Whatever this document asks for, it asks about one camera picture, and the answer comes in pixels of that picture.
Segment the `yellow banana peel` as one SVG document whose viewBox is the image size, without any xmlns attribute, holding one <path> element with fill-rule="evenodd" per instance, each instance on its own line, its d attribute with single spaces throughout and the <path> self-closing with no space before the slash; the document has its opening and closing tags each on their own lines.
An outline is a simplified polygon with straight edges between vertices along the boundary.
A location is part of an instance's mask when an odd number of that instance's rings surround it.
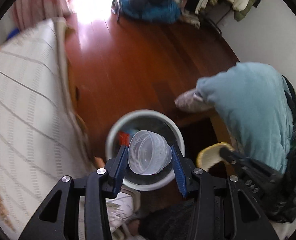
<svg viewBox="0 0 296 240">
<path fill-rule="evenodd" d="M 219 162 L 223 162 L 226 166 L 229 164 L 226 160 L 224 160 L 220 156 L 220 149 L 221 148 L 227 148 L 230 151 L 233 151 L 234 148 L 232 145 L 226 143 L 226 142 L 219 142 L 217 144 L 214 144 L 212 146 L 209 146 L 205 149 L 203 149 L 197 156 L 196 159 L 196 166 L 198 168 L 201 168 L 205 171 L 209 171 L 211 167 L 216 165 Z"/>
</svg>

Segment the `clear plastic cup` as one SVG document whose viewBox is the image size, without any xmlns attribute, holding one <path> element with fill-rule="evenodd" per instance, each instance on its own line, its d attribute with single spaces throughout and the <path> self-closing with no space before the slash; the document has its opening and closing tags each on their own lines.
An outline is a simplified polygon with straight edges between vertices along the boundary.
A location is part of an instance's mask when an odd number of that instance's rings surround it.
<svg viewBox="0 0 296 240">
<path fill-rule="evenodd" d="M 161 135 L 141 130 L 132 137 L 128 148 L 128 165 L 138 175 L 155 175 L 172 160 L 172 150 Z"/>
</svg>

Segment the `red soda can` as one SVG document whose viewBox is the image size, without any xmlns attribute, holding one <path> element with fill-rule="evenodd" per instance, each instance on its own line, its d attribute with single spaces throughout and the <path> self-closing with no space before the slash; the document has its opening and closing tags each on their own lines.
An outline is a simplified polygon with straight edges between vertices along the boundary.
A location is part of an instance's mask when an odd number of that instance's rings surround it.
<svg viewBox="0 0 296 240">
<path fill-rule="evenodd" d="M 129 133 L 126 133 L 126 132 L 123 132 L 123 131 L 120 131 L 118 133 L 118 140 L 119 140 L 119 145 L 122 146 L 128 146 L 129 143 L 130 143 L 130 134 Z"/>
</svg>

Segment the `white trash bin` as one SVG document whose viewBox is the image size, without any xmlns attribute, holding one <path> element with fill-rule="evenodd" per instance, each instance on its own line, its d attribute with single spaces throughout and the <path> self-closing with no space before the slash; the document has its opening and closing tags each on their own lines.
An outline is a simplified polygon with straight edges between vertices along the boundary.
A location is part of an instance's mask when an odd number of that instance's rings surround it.
<svg viewBox="0 0 296 240">
<path fill-rule="evenodd" d="M 114 158 L 122 145 L 128 146 L 123 184 L 137 191 L 154 191 L 175 178 L 170 149 L 174 144 L 185 155 L 177 125 L 162 113 L 142 109 L 113 124 L 105 142 L 105 156 L 108 160 Z"/>
</svg>

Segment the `person leg black pants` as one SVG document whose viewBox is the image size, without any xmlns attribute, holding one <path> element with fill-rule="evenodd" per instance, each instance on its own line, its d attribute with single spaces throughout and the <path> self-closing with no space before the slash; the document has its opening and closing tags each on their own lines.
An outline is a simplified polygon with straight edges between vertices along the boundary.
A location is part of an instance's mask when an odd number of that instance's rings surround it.
<svg viewBox="0 0 296 240">
<path fill-rule="evenodd" d="M 138 233 L 145 239 L 187 239 L 194 201 L 179 204 L 149 213 L 139 219 Z"/>
</svg>

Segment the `light blue blanket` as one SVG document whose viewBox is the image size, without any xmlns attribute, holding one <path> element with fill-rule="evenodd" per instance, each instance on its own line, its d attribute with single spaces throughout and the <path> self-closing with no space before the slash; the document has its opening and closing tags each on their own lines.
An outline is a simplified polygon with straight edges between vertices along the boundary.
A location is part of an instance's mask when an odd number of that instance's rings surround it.
<svg viewBox="0 0 296 240">
<path fill-rule="evenodd" d="M 269 64 L 238 62 L 226 72 L 198 79 L 196 89 L 214 106 L 241 153 L 285 172 L 293 116 L 279 72 Z"/>
</svg>

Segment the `white checkered tablecloth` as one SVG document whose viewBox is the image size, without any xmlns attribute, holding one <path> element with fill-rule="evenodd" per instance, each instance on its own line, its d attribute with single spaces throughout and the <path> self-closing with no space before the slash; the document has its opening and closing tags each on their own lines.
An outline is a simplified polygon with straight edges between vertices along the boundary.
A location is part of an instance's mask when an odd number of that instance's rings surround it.
<svg viewBox="0 0 296 240">
<path fill-rule="evenodd" d="M 69 27 L 53 18 L 0 46 L 0 228 L 18 239 L 55 184 L 104 166 L 88 155 L 65 53 Z"/>
</svg>

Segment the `blue cap bottle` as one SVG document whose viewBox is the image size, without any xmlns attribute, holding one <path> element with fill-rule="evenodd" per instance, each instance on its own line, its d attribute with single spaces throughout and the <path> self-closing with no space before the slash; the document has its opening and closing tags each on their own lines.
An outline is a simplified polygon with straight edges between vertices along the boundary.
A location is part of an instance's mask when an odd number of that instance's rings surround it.
<svg viewBox="0 0 296 240">
<path fill-rule="evenodd" d="M 20 30 L 18 28 L 14 28 L 7 36 L 6 40 L 9 40 L 13 37 L 15 37 L 16 35 L 18 35 L 20 33 Z"/>
</svg>

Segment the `blue clothes pile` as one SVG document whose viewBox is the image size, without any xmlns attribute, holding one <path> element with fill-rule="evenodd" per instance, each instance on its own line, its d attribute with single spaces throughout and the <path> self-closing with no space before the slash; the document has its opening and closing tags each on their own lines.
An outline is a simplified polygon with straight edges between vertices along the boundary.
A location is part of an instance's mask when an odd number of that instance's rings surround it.
<svg viewBox="0 0 296 240">
<path fill-rule="evenodd" d="M 175 0 L 116 0 L 118 12 L 148 22 L 175 23 L 181 9 Z"/>
</svg>

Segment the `pink floral curtain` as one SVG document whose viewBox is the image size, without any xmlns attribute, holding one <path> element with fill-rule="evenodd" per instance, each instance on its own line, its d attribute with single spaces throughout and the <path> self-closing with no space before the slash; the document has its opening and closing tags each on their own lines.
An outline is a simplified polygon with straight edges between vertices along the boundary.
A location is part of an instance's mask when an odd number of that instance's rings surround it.
<svg viewBox="0 0 296 240">
<path fill-rule="evenodd" d="M 71 0 L 16 0 L 11 13 L 15 25 L 22 31 L 48 18 L 69 16 Z"/>
</svg>

